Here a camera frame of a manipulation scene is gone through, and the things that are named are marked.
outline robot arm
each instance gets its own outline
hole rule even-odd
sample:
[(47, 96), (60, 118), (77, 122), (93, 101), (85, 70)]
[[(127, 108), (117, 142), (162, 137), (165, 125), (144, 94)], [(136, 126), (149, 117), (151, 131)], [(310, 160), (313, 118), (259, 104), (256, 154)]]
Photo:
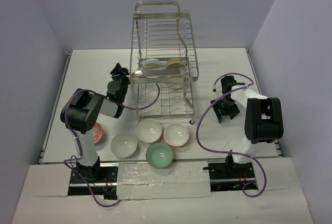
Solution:
[[(69, 125), (79, 137), (80, 144), (76, 144), (76, 149), (79, 154), (83, 155), (76, 162), (77, 169), (89, 181), (96, 180), (100, 173), (100, 159), (94, 147), (92, 128), (99, 114), (113, 118), (121, 116), (124, 109), (122, 103), (125, 101), (130, 83), (127, 77), (128, 70), (122, 68), (119, 63), (110, 74), (112, 81), (107, 85), (106, 96), (89, 92), (89, 90), (77, 89), (75, 91), (77, 95), (71, 100), (66, 113)], [(60, 114), (63, 123), (65, 123), (65, 110), (66, 106)]]
[[(237, 83), (233, 76), (226, 76), (221, 82), (222, 93), (217, 91), (218, 97), (243, 86), (242, 83)], [(234, 152), (253, 157), (266, 143), (273, 143), (282, 137), (284, 130), (281, 103), (278, 98), (268, 98), (249, 88), (235, 91), (215, 105), (214, 110), (219, 123), (222, 121), (222, 116), (229, 116), (230, 119), (233, 119), (240, 113), (236, 102), (246, 108), (246, 115), (245, 136), (239, 146), (233, 150)], [(246, 164), (250, 162), (248, 157), (232, 156), (234, 163)]]

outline bowl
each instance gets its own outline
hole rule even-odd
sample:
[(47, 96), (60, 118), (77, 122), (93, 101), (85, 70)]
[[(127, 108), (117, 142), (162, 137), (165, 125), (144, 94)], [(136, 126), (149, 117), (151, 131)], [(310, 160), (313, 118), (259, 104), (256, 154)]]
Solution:
[(173, 69), (181, 69), (181, 70), (186, 70), (186, 65), (184, 63), (180, 62), (174, 62), (172, 64), (169, 64), (166, 68), (166, 70), (173, 70)]
[(164, 66), (161, 61), (158, 59), (148, 59), (146, 62), (144, 62), (144, 65), (142, 67), (142, 71), (150, 71), (150, 70), (164, 70)]
[(101, 124), (95, 123), (94, 127), (92, 128), (92, 135), (93, 135), (93, 141), (94, 144), (98, 143), (104, 134), (104, 130)]
[(112, 139), (110, 149), (118, 158), (130, 157), (137, 149), (137, 139), (132, 134), (119, 133)]
[(155, 119), (144, 119), (136, 128), (137, 136), (145, 143), (157, 141), (162, 133), (161, 125)]
[(173, 58), (170, 58), (170, 59), (167, 61), (166, 66), (171, 65), (171, 64), (173, 64), (173, 63), (181, 63), (181, 64), (183, 64), (184, 66), (186, 65), (186, 64), (184, 63), (184, 61), (182, 61), (181, 58), (173, 57)]
[(188, 128), (180, 123), (173, 123), (166, 127), (164, 138), (171, 146), (182, 146), (189, 139)]
[(173, 161), (173, 151), (165, 143), (156, 143), (146, 150), (146, 161), (154, 168), (165, 168)]

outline dish rack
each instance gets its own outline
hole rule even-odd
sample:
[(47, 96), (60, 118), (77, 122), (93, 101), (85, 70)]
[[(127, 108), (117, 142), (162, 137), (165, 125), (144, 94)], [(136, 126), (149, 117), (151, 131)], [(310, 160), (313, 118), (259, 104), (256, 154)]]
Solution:
[[(177, 7), (177, 11), (141, 13), (138, 8), (143, 5), (173, 5)], [(171, 59), (178, 60), (183, 66), (167, 67), (167, 62)], [(143, 68), (149, 61), (157, 61), (164, 68)], [(133, 16), (130, 54), (130, 85), (138, 120), (190, 119), (189, 123), (193, 124), (195, 107), (191, 84), (198, 80), (198, 76), (189, 11), (180, 11), (176, 1), (138, 2)], [(156, 84), (160, 88), (160, 95), (151, 107), (145, 108), (158, 96)]]

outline white table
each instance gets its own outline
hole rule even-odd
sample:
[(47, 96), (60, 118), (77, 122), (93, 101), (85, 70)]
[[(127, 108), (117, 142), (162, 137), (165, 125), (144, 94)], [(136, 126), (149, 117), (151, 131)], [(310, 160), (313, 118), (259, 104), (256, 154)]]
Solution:
[[(268, 184), (257, 198), (226, 191), (204, 198), (124, 200), (111, 208), (98, 206), (90, 195), (66, 196), (70, 171), (63, 164), (31, 165), (12, 223), (313, 224), (292, 160), (259, 160)], [(253, 166), (261, 188), (261, 172)]]
[[(211, 153), (203, 150), (196, 142), (195, 131), (197, 122), (209, 106), (210, 101), (216, 98), (212, 92), (212, 84), (220, 75), (230, 72), (245, 74), (254, 79), (254, 74), (244, 48), (232, 49), (197, 49), (200, 69), (198, 81), (193, 82), (193, 101), (196, 107), (196, 121), (194, 125), (186, 124), (190, 138), (184, 147), (173, 148), (175, 160), (219, 159), (226, 155)], [(91, 89), (105, 94), (107, 84), (111, 80), (110, 71), (117, 62), (122, 66), (129, 66), (130, 50), (74, 50), (68, 63), (61, 94), (57, 103), (50, 131), (45, 142), (43, 163), (62, 162), (64, 159), (76, 155), (76, 149), (71, 133), (60, 121), (60, 112), (77, 88)], [(235, 76), (237, 81), (245, 79)], [(130, 88), (124, 103), (133, 106)], [(245, 109), (239, 104), (241, 113), (232, 121), (225, 118), (218, 124), (213, 110), (206, 115), (201, 129), (200, 139), (204, 146), (216, 150), (234, 149), (244, 137)], [(110, 150), (112, 138), (121, 132), (135, 134), (137, 118), (135, 111), (125, 109), (119, 119), (99, 115), (97, 122), (103, 126), (105, 137), (96, 145), (101, 161), (142, 161), (145, 160), (145, 151), (149, 145), (139, 141), (139, 148), (130, 159), (118, 159)], [(274, 144), (267, 144), (258, 154), (258, 157), (276, 157)]]

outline green bowl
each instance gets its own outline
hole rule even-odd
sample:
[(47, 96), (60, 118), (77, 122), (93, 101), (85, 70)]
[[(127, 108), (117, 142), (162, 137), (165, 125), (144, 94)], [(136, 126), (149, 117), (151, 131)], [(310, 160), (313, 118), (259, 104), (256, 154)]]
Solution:
[(167, 144), (156, 143), (147, 149), (146, 160), (154, 168), (165, 168), (173, 160), (173, 151)]

